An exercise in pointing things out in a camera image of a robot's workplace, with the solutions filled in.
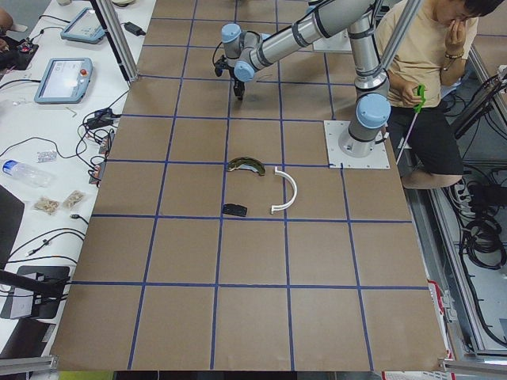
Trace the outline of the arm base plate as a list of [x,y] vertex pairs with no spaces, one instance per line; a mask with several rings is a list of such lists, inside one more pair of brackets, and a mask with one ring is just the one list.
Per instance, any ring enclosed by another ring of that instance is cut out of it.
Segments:
[[347,120],[324,120],[328,166],[331,169],[389,169],[383,134],[371,142],[359,142],[349,134]]
[[324,53],[351,54],[352,48],[349,36],[342,31],[330,38],[321,38],[312,44],[313,50]]

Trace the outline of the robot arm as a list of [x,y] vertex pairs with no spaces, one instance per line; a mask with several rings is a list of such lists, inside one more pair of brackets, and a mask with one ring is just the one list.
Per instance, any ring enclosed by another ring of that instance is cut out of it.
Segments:
[[224,25],[215,74],[228,71],[234,95],[242,99],[247,82],[279,64],[282,119],[351,120],[351,136],[361,141],[367,130],[357,109],[367,96],[387,95],[373,35],[376,8],[374,1],[312,2],[299,20],[272,35]]

